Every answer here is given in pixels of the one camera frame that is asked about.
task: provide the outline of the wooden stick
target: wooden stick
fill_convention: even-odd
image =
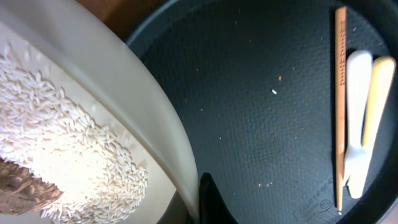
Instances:
[[[336,10],[336,207],[343,209],[346,99],[346,7]]]

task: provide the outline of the utensil handle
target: utensil handle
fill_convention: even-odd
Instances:
[[[348,144],[361,147],[362,125],[372,75],[372,54],[357,50],[347,59]]]
[[[396,61],[392,57],[381,57],[373,62],[371,84],[369,87],[368,104],[362,145],[369,156],[373,152],[381,116],[386,105],[388,92],[396,68]]]
[[[345,149],[346,7],[336,10],[336,206],[343,208],[343,160]]]

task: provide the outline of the pile of rice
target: pile of rice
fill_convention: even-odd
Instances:
[[[54,223],[116,223],[145,197],[147,171],[79,105],[0,55],[0,157],[64,192],[42,210]]]

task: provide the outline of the white container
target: white container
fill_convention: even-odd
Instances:
[[[123,223],[157,222],[175,189],[197,222],[199,181],[187,134],[159,84],[130,49],[71,0],[1,0],[0,22],[55,62],[70,83],[80,84],[75,98],[85,91],[94,96],[144,149],[134,159],[146,163],[147,197]],[[0,223],[28,222],[49,223],[36,213],[0,215]]]

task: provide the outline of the dark textured surface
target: dark textured surface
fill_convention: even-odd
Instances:
[[[373,190],[358,203],[345,189],[345,216],[337,215],[331,30],[333,10],[340,5],[212,2],[179,16],[141,55],[182,120],[199,175],[212,174],[239,223],[347,221],[367,198],[383,194],[377,192],[387,184],[379,180],[380,170],[397,145],[394,97],[384,112],[366,182],[365,190],[371,185]],[[347,48],[389,53],[376,30],[352,9]]]

